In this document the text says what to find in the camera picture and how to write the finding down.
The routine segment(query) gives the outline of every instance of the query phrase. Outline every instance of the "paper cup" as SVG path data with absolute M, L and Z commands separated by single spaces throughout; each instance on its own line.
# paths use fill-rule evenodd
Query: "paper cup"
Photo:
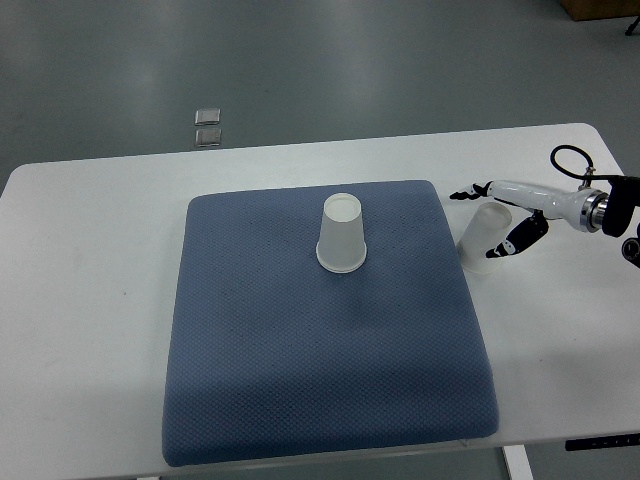
M 500 266 L 502 258 L 487 258 L 509 233 L 511 212 L 502 204 L 488 202 L 480 205 L 456 245 L 460 263 L 474 273 L 491 273 Z
M 364 263 L 362 206 L 353 195 L 336 193 L 325 200 L 316 256 L 333 273 L 353 272 Z

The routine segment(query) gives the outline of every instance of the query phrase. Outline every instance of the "blue cushion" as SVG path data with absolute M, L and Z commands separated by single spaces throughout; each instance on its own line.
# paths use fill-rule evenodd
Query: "blue cushion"
M 367 259 L 316 259 L 324 200 L 362 203 Z M 206 195 L 187 212 L 163 418 L 171 466 L 494 433 L 491 368 L 426 181 Z

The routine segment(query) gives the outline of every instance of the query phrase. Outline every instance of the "gray floor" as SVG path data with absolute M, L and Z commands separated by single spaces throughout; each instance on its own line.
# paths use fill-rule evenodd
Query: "gray floor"
M 207 106 L 222 148 L 586 122 L 640 175 L 632 20 L 574 23 L 558 0 L 3 0 L 0 191 L 24 163 L 192 150 Z M 538 480 L 640 477 L 633 447 L 528 453 Z M 500 458 L 391 459 L 385 476 L 505 478 Z M 376 462 L 281 473 L 371 477 Z

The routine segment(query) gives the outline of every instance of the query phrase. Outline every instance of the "upside-down cup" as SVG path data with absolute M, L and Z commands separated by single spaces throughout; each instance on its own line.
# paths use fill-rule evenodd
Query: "upside-down cup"
M 360 201 L 349 193 L 336 193 L 324 202 L 318 262 L 333 273 L 358 269 L 367 257 Z
M 511 212 L 504 205 L 495 202 L 480 205 L 456 245 L 464 269 L 487 274 L 498 268 L 502 258 L 487 258 L 486 253 L 505 239 L 509 225 Z

